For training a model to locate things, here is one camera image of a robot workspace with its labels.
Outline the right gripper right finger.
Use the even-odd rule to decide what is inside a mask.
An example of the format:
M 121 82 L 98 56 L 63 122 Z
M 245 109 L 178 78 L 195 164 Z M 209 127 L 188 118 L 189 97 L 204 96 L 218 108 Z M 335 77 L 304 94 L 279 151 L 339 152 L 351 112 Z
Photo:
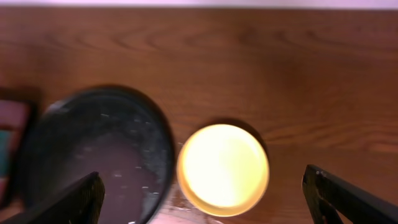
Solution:
M 313 165 L 306 166 L 302 190 L 314 223 L 397 224 L 397 206 Z

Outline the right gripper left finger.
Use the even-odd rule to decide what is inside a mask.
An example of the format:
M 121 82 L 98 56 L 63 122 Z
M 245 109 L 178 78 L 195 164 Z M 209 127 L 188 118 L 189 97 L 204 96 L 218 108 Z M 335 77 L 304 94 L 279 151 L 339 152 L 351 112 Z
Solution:
M 2 224 L 97 224 L 105 187 L 92 172 Z

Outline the yellow plate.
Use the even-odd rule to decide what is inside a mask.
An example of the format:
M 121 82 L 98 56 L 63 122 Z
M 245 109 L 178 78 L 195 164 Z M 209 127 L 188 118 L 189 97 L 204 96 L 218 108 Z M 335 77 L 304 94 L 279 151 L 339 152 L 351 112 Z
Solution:
M 232 124 L 194 132 L 178 155 L 176 174 L 186 199 L 216 217 L 233 217 L 255 207 L 270 181 L 266 147 Z

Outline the round black serving tray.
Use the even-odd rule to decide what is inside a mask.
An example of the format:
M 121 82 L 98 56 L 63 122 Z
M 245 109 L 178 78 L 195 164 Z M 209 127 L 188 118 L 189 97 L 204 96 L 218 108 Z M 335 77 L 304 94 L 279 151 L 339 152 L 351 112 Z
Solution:
M 167 196 L 174 164 L 170 128 L 149 97 L 90 88 L 50 105 L 33 125 L 16 183 L 30 208 L 97 172 L 105 187 L 100 223 L 149 223 Z

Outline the rectangular black brown tray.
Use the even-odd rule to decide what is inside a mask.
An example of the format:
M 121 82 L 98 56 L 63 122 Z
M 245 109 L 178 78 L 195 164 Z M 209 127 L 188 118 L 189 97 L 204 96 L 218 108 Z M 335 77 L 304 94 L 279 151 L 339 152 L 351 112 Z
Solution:
M 19 149 L 37 114 L 37 88 L 1 88 L 1 208 L 20 212 L 23 203 L 16 186 Z

